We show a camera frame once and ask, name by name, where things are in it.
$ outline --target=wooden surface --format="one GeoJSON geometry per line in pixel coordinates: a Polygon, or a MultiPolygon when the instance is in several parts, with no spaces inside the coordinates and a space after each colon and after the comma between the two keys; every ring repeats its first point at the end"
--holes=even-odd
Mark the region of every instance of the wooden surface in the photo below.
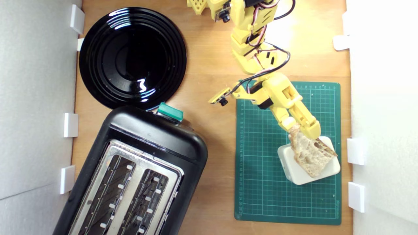
{"type": "MultiPolygon", "coordinates": [[[[285,12],[290,0],[281,0],[278,12],[285,12]]],[[[186,0],[84,0],[84,33],[103,15],[116,9],[140,6],[168,16],[182,31],[188,50],[184,81],[167,102],[184,111],[184,117],[205,140],[209,157],[184,222],[181,235],[196,234],[318,234],[351,235],[352,210],[347,203],[346,139],[350,136],[350,71],[347,51],[337,52],[332,37],[342,33],[344,0],[297,0],[288,17],[271,23],[267,38],[291,52],[281,72],[294,81],[339,82],[342,108],[342,224],[340,226],[246,222],[234,219],[235,102],[221,107],[207,103],[215,93],[247,76],[231,55],[229,36],[232,22],[214,23],[208,9],[195,15],[186,0]]],[[[109,113],[87,92],[77,74],[76,110],[79,136],[74,139],[72,163],[76,174],[109,113]]]]}

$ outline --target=white bracket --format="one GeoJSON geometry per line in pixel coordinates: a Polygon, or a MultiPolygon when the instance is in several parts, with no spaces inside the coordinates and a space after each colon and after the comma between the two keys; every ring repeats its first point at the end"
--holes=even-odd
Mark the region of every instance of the white bracket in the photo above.
{"type": "Polygon", "coordinates": [[[78,114],[65,113],[64,114],[64,137],[78,136],[78,114]]]}
{"type": "Polygon", "coordinates": [[[348,206],[356,211],[364,213],[364,186],[348,182],[348,206]]]}
{"type": "Polygon", "coordinates": [[[59,193],[65,194],[69,192],[75,182],[75,173],[76,173],[76,166],[68,166],[66,168],[61,168],[61,185],[59,187],[59,193]]]}
{"type": "Polygon", "coordinates": [[[347,160],[351,164],[364,165],[364,146],[360,139],[347,139],[347,160]]]}
{"type": "Polygon", "coordinates": [[[352,31],[352,19],[349,11],[349,4],[347,3],[347,11],[342,14],[343,35],[336,35],[332,39],[334,49],[342,51],[350,48],[350,34],[352,31]]]}
{"type": "Polygon", "coordinates": [[[84,38],[79,38],[78,44],[77,44],[77,51],[81,50],[81,46],[83,45],[84,38]]]}
{"type": "Polygon", "coordinates": [[[71,9],[71,22],[70,27],[73,28],[78,34],[83,34],[84,30],[84,12],[73,4],[71,9]]]}

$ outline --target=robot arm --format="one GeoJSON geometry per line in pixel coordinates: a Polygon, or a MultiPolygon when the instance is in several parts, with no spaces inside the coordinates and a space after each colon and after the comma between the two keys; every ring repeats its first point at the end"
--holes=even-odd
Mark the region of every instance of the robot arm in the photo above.
{"type": "Polygon", "coordinates": [[[256,74],[245,80],[249,82],[257,78],[251,88],[244,88],[241,81],[233,89],[222,90],[209,102],[224,106],[228,103],[226,97],[229,95],[235,99],[251,100],[261,109],[270,109],[285,131],[288,132],[299,123],[303,134],[317,139],[321,134],[319,122],[302,103],[301,95],[289,79],[276,72],[287,63],[290,54],[264,42],[267,24],[275,20],[278,2],[279,0],[206,0],[205,4],[211,10],[212,19],[225,23],[231,20],[235,25],[231,34],[232,54],[245,73],[256,74]],[[278,64],[282,61],[279,59],[279,51],[288,54],[282,64],[278,64]]]}
{"type": "Polygon", "coordinates": [[[302,96],[282,73],[273,72],[260,77],[249,90],[239,83],[236,86],[238,88],[235,91],[230,88],[224,89],[209,102],[221,103],[224,106],[227,104],[228,95],[235,99],[251,100],[260,109],[270,109],[279,126],[286,132],[299,123],[301,132],[308,138],[317,139],[321,135],[319,122],[302,103],[302,96]]]}

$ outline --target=green button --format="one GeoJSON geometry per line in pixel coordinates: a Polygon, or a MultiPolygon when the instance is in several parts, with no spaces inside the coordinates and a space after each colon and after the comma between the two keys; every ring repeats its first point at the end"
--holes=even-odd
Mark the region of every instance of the green button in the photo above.
{"type": "Polygon", "coordinates": [[[171,106],[168,106],[164,102],[160,104],[160,107],[158,107],[157,112],[164,114],[166,116],[169,116],[171,118],[174,118],[179,122],[183,120],[183,111],[180,111],[171,106]]]}

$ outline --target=white wall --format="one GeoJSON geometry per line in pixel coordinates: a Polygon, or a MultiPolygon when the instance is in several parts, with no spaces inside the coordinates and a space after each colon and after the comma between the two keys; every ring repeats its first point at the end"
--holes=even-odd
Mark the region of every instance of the white wall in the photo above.
{"type": "Polygon", "coordinates": [[[352,137],[366,163],[353,166],[364,185],[365,213],[354,211],[355,235],[418,234],[418,3],[347,0],[352,137]]]}
{"type": "Polygon", "coordinates": [[[71,5],[0,1],[0,234],[51,234],[68,195],[64,113],[74,111],[76,45],[71,5]]]}

